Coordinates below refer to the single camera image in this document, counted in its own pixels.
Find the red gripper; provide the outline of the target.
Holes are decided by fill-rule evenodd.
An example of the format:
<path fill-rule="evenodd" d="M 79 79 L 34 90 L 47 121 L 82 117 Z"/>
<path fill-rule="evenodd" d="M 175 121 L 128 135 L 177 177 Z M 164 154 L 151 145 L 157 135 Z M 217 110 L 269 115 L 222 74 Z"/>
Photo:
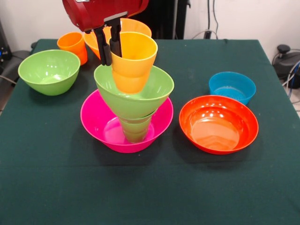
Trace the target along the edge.
<path fill-rule="evenodd" d="M 111 51 L 122 57 L 120 18 L 127 18 L 144 11 L 148 0 L 63 0 L 64 9 L 79 30 L 86 32 L 94 29 L 101 64 L 112 64 Z M 107 44 L 102 26 L 111 27 L 110 45 Z"/>

